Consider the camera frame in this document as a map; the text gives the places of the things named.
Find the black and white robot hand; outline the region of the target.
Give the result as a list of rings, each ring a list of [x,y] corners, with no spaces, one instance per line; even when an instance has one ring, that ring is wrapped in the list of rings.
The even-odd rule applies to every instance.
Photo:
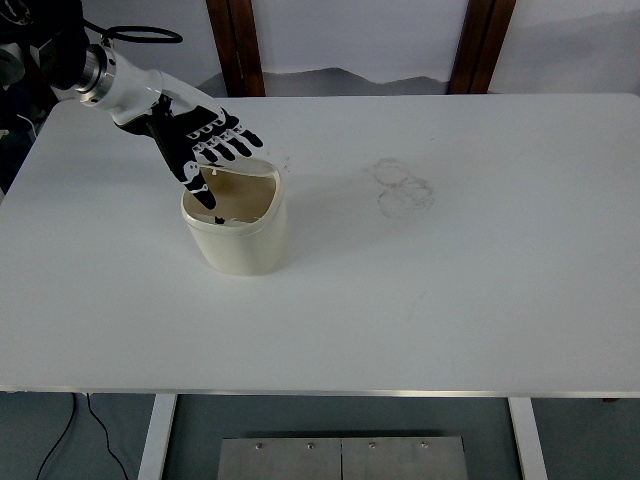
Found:
[[[154,140],[176,180],[206,209],[216,207],[203,165],[249,157],[262,140],[197,88],[158,70],[142,70],[107,47],[96,49],[102,71],[86,103],[108,112],[115,125]]]

